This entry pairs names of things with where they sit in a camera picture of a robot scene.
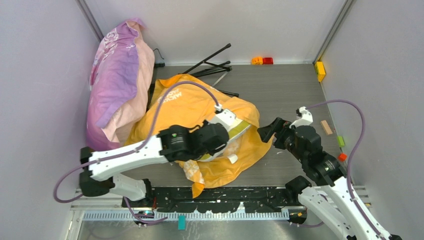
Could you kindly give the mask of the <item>white quilted pillow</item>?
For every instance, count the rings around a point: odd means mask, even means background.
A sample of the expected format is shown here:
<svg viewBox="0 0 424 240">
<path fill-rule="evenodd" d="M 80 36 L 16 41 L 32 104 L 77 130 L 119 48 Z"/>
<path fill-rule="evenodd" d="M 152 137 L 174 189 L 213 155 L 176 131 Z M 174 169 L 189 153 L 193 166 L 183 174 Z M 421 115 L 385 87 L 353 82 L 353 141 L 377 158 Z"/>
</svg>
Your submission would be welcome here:
<svg viewBox="0 0 424 240">
<path fill-rule="evenodd" d="M 237 157 L 235 157 L 235 155 L 241 148 L 242 136 L 251 126 L 252 125 L 247 121 L 236 120 L 228 132 L 229 142 L 227 143 L 226 147 L 213 155 L 207 153 L 203 155 L 200 159 L 198 159 L 198 161 L 211 162 L 220 157 L 229 157 L 230 162 L 234 163 L 235 161 L 237 161 Z"/>
</svg>

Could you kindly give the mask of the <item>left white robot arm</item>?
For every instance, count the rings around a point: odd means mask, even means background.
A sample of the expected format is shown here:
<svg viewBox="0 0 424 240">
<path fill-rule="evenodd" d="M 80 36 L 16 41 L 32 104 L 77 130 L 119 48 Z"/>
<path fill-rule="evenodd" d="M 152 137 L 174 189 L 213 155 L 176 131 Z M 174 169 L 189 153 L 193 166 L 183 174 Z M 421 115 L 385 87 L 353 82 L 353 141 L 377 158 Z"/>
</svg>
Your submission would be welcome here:
<svg viewBox="0 0 424 240">
<path fill-rule="evenodd" d="M 139 143 L 94 151 L 79 175 L 82 195 L 99 197 L 112 193 L 148 207 L 154 199 L 150 182 L 127 177 L 123 172 L 147 165 L 195 161 L 206 154 L 212 156 L 227 146 L 229 129 L 222 121 L 205 120 L 202 126 L 193 128 L 172 125 Z"/>
</svg>

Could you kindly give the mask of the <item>orange Mickey pillowcase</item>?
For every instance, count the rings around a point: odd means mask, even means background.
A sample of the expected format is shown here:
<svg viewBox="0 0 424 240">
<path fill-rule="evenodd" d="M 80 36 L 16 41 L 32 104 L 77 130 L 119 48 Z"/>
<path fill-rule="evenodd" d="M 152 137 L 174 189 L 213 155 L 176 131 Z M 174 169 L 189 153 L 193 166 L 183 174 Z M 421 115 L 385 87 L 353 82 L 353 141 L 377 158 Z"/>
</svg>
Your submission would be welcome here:
<svg viewBox="0 0 424 240">
<path fill-rule="evenodd" d="M 230 143 L 222 153 L 205 153 L 195 159 L 179 160 L 178 164 L 192 182 L 193 198 L 197 198 L 204 189 L 229 184 L 264 157 L 272 141 L 261 140 L 258 133 L 260 113 L 254 104 L 229 97 L 191 75 L 178 74 L 155 81 L 149 110 L 133 125 L 124 145 L 145 140 L 152 125 L 153 135 L 174 125 L 188 128 L 191 147 L 216 143 L 217 128 L 206 126 L 206 122 L 215 116 L 216 102 L 236 115 L 237 121 L 228 132 Z"/>
</svg>

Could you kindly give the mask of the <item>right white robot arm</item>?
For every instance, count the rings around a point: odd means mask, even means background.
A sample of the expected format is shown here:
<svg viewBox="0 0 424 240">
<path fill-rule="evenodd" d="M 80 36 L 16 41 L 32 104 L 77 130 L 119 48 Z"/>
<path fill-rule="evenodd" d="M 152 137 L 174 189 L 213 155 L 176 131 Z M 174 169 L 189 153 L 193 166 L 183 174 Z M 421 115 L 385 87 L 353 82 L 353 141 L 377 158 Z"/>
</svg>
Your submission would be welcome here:
<svg viewBox="0 0 424 240">
<path fill-rule="evenodd" d="M 298 176 L 286 183 L 288 203 L 307 207 L 340 240 L 401 239 L 372 216 L 347 179 L 347 171 L 323 150 L 321 137 L 312 126 L 291 128 L 288 121 L 277 117 L 257 131 L 264 143 L 274 137 L 274 147 L 290 152 L 306 173 L 306 177 Z"/>
</svg>

